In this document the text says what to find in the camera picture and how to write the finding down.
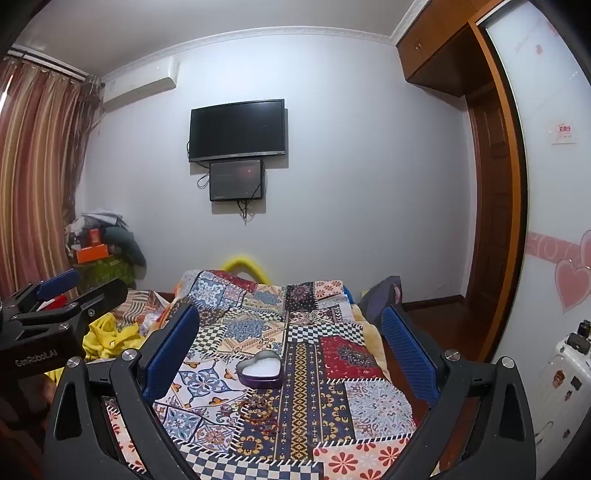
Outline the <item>orange box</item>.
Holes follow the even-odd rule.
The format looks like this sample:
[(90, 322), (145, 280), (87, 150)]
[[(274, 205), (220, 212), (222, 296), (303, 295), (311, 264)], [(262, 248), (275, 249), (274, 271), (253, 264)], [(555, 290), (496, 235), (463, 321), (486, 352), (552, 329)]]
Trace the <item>orange box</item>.
[(109, 249), (105, 244), (81, 248), (76, 252), (76, 259), (79, 264), (94, 262), (108, 257)]

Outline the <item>yellow cloth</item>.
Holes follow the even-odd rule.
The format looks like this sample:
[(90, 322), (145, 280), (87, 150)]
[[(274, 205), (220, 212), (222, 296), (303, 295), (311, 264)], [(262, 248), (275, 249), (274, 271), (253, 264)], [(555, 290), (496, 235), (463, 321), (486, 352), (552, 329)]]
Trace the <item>yellow cloth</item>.
[(89, 324), (83, 337), (83, 359), (86, 362), (115, 359), (126, 349), (139, 349), (145, 337), (139, 333), (139, 325), (133, 323), (121, 330), (116, 327), (116, 318), (106, 313)]

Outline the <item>dark blue pillow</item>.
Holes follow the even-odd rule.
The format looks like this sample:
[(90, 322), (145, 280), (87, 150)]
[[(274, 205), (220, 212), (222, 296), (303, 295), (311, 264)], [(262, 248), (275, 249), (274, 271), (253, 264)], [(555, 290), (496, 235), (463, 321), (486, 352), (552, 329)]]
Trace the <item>dark blue pillow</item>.
[(403, 288), (401, 277), (391, 275), (363, 294), (358, 305), (363, 317), (369, 323), (381, 329), (384, 309), (394, 304), (401, 304), (402, 300)]

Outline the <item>purple heart-shaped tin box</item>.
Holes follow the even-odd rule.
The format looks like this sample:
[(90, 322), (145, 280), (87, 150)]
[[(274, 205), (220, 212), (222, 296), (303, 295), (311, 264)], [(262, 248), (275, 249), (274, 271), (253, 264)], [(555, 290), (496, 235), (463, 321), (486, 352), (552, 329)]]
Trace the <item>purple heart-shaped tin box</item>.
[(236, 375), (252, 389), (277, 389), (283, 385), (283, 361), (276, 352), (263, 350), (236, 366)]

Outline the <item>patchwork patterned bed cover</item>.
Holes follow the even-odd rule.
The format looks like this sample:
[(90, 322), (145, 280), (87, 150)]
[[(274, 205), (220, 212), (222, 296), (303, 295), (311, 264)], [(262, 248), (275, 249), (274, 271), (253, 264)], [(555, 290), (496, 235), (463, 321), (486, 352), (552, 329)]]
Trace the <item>patchwork patterned bed cover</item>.
[(201, 479), (380, 479), (417, 428), (378, 331), (339, 280), (287, 286), (186, 272), (102, 317), (111, 354), (181, 306), (198, 327), (152, 409)]

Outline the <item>white suitcase with stickers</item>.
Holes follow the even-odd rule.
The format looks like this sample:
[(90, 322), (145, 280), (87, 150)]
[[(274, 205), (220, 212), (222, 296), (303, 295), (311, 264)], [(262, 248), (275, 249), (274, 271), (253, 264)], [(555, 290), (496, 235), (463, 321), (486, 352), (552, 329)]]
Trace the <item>white suitcase with stickers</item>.
[(590, 322), (559, 341), (528, 394), (543, 478), (567, 450), (590, 410)]

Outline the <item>yellow curved headboard cushion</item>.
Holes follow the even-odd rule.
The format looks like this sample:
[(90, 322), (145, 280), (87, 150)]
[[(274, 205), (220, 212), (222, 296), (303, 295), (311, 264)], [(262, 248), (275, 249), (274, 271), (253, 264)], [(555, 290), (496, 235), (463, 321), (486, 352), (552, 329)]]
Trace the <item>yellow curved headboard cushion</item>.
[(221, 269), (225, 272), (245, 271), (249, 273), (256, 282), (266, 285), (271, 284), (270, 278), (266, 275), (266, 272), (263, 271), (263, 268), (249, 256), (233, 256), (223, 263)]

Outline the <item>striped red curtain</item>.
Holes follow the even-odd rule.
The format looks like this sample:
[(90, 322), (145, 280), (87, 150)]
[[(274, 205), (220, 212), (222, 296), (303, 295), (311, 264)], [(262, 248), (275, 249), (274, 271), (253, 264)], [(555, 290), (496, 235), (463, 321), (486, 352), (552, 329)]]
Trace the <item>striped red curtain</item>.
[(65, 228), (100, 104), (81, 82), (7, 56), (1, 62), (1, 295), (69, 269)]

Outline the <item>brown wooden door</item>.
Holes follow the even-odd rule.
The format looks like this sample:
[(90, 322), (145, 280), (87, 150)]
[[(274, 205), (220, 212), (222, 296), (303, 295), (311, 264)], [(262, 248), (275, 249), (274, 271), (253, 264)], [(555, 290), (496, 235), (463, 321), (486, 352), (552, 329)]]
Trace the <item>brown wooden door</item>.
[(477, 358), (490, 352), (489, 335), (500, 305), (512, 226), (510, 148), (501, 101), (491, 84), (468, 97), (475, 147), (477, 219), (470, 280), (469, 311), (479, 334)]

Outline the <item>white air conditioner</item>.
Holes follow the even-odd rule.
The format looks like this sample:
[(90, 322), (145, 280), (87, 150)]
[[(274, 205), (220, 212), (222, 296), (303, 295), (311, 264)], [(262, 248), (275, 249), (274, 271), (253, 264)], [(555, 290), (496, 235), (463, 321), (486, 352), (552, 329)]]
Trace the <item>white air conditioner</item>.
[(166, 57), (115, 78), (105, 85), (103, 107), (107, 112), (176, 88), (179, 63)]

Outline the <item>brown wooden upper cabinet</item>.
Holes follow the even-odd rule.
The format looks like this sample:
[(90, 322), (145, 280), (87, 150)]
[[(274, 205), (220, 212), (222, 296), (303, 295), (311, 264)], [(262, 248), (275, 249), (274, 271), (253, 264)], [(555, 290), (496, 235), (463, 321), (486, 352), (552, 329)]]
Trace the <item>brown wooden upper cabinet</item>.
[(455, 97), (489, 84), (490, 68), (468, 23), (485, 5), (471, 0), (428, 2), (398, 43), (407, 82)]

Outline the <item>white sliding wardrobe door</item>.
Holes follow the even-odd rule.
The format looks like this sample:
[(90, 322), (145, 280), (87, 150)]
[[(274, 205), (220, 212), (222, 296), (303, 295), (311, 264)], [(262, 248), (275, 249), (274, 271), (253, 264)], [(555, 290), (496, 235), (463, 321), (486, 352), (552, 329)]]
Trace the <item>white sliding wardrobe door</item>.
[(508, 79), (525, 149), (525, 256), (498, 347), (526, 387), (559, 340), (590, 316), (590, 83), (567, 43), (530, 1), (484, 23)]

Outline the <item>small black wall monitor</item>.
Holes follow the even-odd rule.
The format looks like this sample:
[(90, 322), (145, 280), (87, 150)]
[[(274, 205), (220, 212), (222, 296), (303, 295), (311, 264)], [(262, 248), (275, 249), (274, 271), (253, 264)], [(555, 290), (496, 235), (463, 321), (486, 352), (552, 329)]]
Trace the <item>small black wall monitor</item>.
[(263, 193), (262, 160), (223, 160), (209, 165), (211, 202), (260, 200)]

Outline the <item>black wall television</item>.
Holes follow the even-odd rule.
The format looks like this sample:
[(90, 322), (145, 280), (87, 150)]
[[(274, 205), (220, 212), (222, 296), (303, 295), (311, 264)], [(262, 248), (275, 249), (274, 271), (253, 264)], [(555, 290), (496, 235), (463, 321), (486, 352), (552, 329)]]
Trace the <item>black wall television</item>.
[(256, 100), (192, 109), (191, 162), (280, 156), (287, 152), (283, 99)]

